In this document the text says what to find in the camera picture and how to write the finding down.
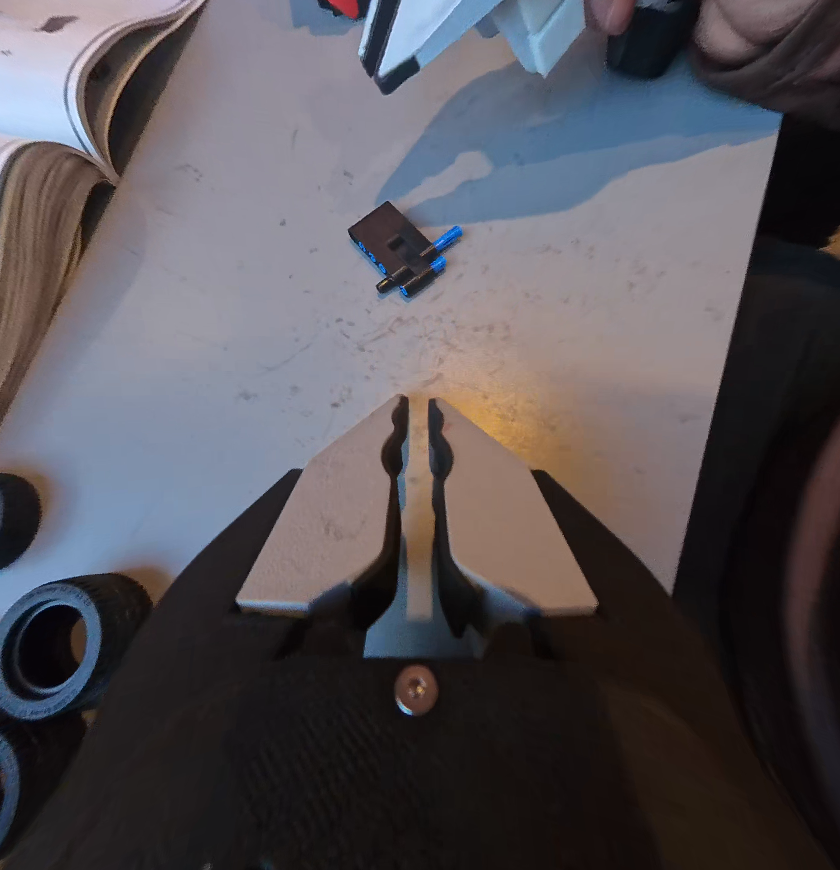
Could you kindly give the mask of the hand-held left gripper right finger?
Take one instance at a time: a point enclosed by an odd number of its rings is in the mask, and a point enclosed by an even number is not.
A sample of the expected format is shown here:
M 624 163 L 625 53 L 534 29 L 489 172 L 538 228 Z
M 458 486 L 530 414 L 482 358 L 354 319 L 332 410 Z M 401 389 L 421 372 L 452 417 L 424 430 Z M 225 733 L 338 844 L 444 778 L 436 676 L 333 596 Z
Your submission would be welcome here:
M 442 398 L 428 402 L 434 561 L 450 631 L 599 607 L 530 467 Z

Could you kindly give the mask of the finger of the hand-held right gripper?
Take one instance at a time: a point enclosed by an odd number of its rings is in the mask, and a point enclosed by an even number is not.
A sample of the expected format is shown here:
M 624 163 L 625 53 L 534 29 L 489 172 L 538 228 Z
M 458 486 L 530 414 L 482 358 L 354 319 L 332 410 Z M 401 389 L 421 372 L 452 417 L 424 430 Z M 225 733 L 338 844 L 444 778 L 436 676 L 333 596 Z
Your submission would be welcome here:
M 462 38 L 499 5 L 498 1 L 400 1 L 383 70 L 392 77 L 374 78 L 389 95 Z
M 383 70 L 383 57 L 396 20 L 400 1 L 370 1 L 364 18 L 358 56 L 370 78 L 392 77 L 395 70 Z

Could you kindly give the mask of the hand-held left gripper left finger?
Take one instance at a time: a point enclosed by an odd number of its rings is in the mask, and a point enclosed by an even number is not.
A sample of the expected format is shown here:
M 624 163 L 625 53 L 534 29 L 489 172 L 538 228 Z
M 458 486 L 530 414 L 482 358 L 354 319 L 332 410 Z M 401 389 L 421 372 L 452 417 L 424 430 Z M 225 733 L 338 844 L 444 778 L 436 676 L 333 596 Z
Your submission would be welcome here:
M 245 612 L 367 630 L 398 585 L 398 477 L 410 402 L 395 396 L 314 456 L 237 594 Z

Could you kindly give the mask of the black toy brick assembly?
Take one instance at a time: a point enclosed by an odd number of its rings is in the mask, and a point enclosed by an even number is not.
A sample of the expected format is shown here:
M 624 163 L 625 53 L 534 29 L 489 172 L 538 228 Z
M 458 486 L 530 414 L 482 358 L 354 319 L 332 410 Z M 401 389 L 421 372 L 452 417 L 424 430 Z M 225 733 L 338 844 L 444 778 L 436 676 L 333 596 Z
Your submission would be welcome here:
M 401 295 L 404 279 L 431 263 L 421 254 L 432 241 L 389 201 L 350 226 L 348 235 L 375 268 L 381 298 L 396 291 Z

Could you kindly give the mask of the person's right forearm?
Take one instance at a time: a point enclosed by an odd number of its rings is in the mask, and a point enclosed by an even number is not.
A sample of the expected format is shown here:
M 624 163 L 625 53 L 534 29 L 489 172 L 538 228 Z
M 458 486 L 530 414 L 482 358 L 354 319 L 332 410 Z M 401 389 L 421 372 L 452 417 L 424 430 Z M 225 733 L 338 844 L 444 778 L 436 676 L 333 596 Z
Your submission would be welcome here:
M 745 63 L 717 63 L 692 43 L 697 78 L 746 103 L 840 131 L 840 1 L 813 2 L 786 36 Z

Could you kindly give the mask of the white desk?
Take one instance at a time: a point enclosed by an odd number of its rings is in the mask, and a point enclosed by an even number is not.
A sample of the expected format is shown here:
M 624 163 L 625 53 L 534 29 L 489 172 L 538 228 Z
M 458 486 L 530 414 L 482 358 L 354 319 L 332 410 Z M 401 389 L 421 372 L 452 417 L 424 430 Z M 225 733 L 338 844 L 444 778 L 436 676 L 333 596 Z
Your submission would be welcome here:
M 236 516 L 410 398 L 395 609 L 370 654 L 457 650 L 432 599 L 427 402 L 550 473 L 671 591 L 780 116 L 610 73 L 546 78 L 471 31 L 390 96 L 314 3 L 207 5 L 0 430 L 43 499 L 0 571 L 158 599 Z M 379 297 L 348 229 L 384 202 L 446 268 Z

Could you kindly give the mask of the person's right hand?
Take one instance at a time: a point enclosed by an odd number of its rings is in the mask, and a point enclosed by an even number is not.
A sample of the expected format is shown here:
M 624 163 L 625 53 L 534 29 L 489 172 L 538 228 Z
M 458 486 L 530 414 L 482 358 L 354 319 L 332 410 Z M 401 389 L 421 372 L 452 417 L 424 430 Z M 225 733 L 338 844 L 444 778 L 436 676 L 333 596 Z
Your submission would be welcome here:
M 786 36 L 814 6 L 813 1 L 703 1 L 692 42 L 711 60 L 738 65 L 752 60 Z M 622 34 L 636 1 L 584 1 L 588 25 L 607 36 Z

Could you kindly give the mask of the open instruction book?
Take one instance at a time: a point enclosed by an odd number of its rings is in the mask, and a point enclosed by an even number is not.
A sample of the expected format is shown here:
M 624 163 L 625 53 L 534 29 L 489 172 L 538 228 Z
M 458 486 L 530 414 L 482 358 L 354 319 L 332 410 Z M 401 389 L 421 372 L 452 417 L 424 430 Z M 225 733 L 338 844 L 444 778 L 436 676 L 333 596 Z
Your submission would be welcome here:
M 203 1 L 0 1 L 0 426 Z

